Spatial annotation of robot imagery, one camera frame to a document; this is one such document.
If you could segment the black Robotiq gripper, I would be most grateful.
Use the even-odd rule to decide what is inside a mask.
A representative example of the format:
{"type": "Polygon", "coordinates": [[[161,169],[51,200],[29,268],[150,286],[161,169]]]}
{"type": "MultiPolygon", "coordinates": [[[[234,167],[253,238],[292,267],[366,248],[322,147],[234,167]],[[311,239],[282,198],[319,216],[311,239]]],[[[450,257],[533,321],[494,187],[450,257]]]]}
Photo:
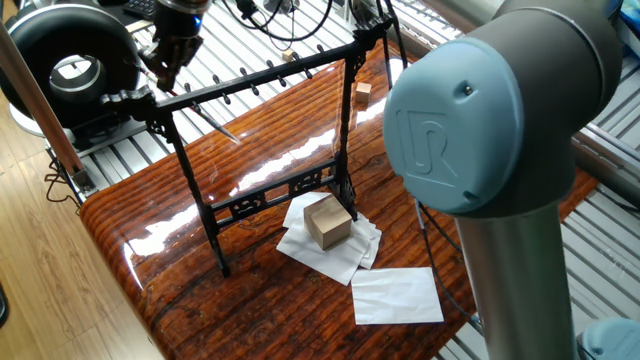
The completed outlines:
{"type": "Polygon", "coordinates": [[[157,87],[162,91],[171,91],[182,67],[189,65],[195,57],[203,39],[198,35],[202,14],[184,13],[157,4],[154,14],[155,33],[153,39],[168,41],[167,63],[162,58],[159,43],[152,42],[141,48],[138,56],[144,65],[156,75],[157,87]]]}

